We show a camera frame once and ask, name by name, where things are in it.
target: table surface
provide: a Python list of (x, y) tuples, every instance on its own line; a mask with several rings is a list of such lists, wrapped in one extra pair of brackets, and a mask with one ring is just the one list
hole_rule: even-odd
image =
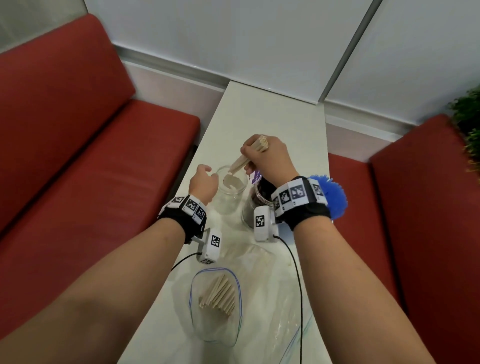
[[(258, 88), (230, 82), (208, 129), (183, 178), (178, 194), (186, 193), (190, 178), (200, 163), (210, 165), (213, 170), (233, 163), (240, 156), (240, 147), (252, 134), (278, 136), (287, 144), (291, 159), (302, 175), (329, 174), (328, 154), (323, 105), (311, 105), (292, 98), (280, 96)], [(243, 194), (246, 198), (248, 188)], [(253, 232), (240, 220), (241, 206), (231, 215), (220, 215), (209, 204), (207, 207), (207, 227), (222, 231), (222, 241), (242, 241), (255, 243)], [(286, 262), (289, 253), (282, 243), (260, 243)], [(197, 244), (183, 247), (177, 259), (195, 252)], [(297, 258), (294, 245), (293, 254)], [(292, 264), (287, 269), (295, 268)], [(244, 313), (239, 341), (233, 349), (206, 344), (192, 332), (186, 291), (194, 272), (205, 268), (192, 257), (180, 264), (169, 276), (150, 311), (139, 326), (119, 363), (260, 363), (264, 354), (266, 336), (272, 307), (248, 307)], [(249, 332), (249, 319), (257, 322), (259, 328)], [(298, 350), (291, 363), (298, 363)], [(303, 343), (303, 362), (331, 363), (324, 343), (313, 322)]]

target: ziplock bag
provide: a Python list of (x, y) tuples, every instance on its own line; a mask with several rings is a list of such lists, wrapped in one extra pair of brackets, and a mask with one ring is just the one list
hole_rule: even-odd
[[(300, 291), (295, 278), (279, 283), (276, 307), (268, 330), (263, 364), (288, 364), (300, 344)], [(314, 318), (303, 291), (303, 339)]]
[(256, 291), (270, 279), (276, 257), (248, 243), (232, 244), (192, 279), (189, 308), (195, 334), (233, 347), (244, 313)]

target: blue pom-pom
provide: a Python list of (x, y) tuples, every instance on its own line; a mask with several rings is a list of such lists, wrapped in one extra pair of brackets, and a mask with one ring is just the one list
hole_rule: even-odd
[(332, 220), (343, 216), (345, 209), (348, 206), (348, 202), (342, 186), (336, 182), (333, 182), (333, 180), (328, 178), (326, 175), (319, 176), (318, 174), (315, 174), (310, 176), (310, 178), (317, 180), (320, 184), (325, 198), (327, 199)]

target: red upholstered seat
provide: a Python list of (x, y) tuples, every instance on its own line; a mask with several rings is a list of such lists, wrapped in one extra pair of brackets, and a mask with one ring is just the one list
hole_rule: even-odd
[(330, 177), (347, 195), (348, 208), (335, 226), (355, 252), (399, 301), (382, 214), (367, 163), (328, 154)]
[(0, 231), (134, 92), (93, 15), (0, 54)]
[(0, 338), (155, 218), (200, 127), (130, 101), (0, 242)]
[(480, 184), (440, 115), (371, 158), (409, 318), (438, 364), (480, 357)]

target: glass jar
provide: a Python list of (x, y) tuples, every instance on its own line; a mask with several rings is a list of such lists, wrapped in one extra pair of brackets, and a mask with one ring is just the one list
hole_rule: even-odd
[(248, 183), (248, 176), (241, 169), (233, 175), (233, 178), (225, 180), (227, 182), (227, 185), (225, 185), (224, 178), (229, 169), (230, 166), (223, 166), (216, 172), (218, 174), (218, 192), (212, 201), (212, 205), (221, 215), (229, 215), (237, 210)]
[(245, 205), (243, 205), (243, 210), (241, 212), (243, 223), (250, 229), (253, 229), (253, 213), (255, 209), (259, 206), (273, 206), (270, 196), (274, 191), (275, 187), (264, 178), (261, 178), (253, 185), (252, 189), (250, 189), (247, 201), (245, 201)]

